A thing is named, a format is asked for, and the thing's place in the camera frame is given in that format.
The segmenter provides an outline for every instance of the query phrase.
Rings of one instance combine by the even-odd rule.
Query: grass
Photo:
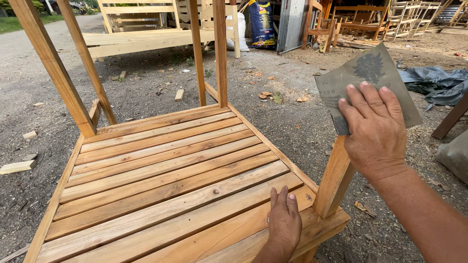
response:
[[[63,20],[61,15],[41,15],[43,24]],[[22,30],[20,22],[17,17],[0,17],[0,34]]]

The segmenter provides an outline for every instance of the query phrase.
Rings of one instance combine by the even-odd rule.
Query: wooden leg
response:
[[[81,133],[84,137],[96,135],[96,128],[39,19],[32,1],[15,0],[11,1],[10,5]]]
[[[197,72],[198,99],[200,107],[206,106],[205,77],[203,76],[202,48],[200,46],[200,26],[198,24],[197,0],[188,0],[190,7],[190,24],[192,26],[193,56]]]
[[[458,120],[468,110],[468,92],[458,101],[457,105],[450,111],[447,117],[439,124],[437,129],[432,133],[433,137],[442,139],[450,129],[455,126]]]
[[[338,136],[335,141],[312,205],[323,219],[336,212],[355,172],[344,149],[344,138],[345,136]]]

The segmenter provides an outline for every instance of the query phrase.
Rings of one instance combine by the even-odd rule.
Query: wooden bench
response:
[[[32,2],[10,4],[81,131],[25,263],[248,263],[268,239],[270,190],[284,185],[303,228],[292,261],[311,260],[346,226],[339,203],[355,169],[344,137],[318,187],[227,102],[223,2],[213,4],[217,90],[194,45],[200,107],[120,124],[68,0],[58,5],[98,96],[89,112]],[[200,43],[199,24],[191,26]],[[206,105],[206,92],[216,104]],[[97,128],[101,110],[111,125]]]

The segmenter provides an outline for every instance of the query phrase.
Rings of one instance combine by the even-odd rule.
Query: wooden block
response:
[[[30,138],[35,137],[35,136],[37,136],[36,131],[30,131],[28,133],[23,134],[23,137],[25,139],[30,139]]]
[[[175,102],[179,102],[182,100],[183,92],[184,92],[183,89],[177,90],[177,93],[175,94],[175,99],[174,99]]]
[[[21,162],[6,164],[2,166],[2,168],[0,168],[0,175],[31,170],[35,165],[36,165],[36,160],[21,161]]]
[[[30,160],[34,160],[35,158],[37,157],[37,154],[33,153],[33,154],[28,154],[26,155],[22,161],[30,161]]]

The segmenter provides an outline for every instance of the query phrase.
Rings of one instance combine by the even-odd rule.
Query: sandpaper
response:
[[[338,135],[350,134],[348,122],[338,109],[338,100],[346,98],[349,101],[346,86],[353,84],[359,88],[360,83],[365,80],[377,89],[387,87],[395,93],[402,107],[406,128],[423,123],[390,54],[381,43],[336,70],[315,77],[320,96],[331,113]]]

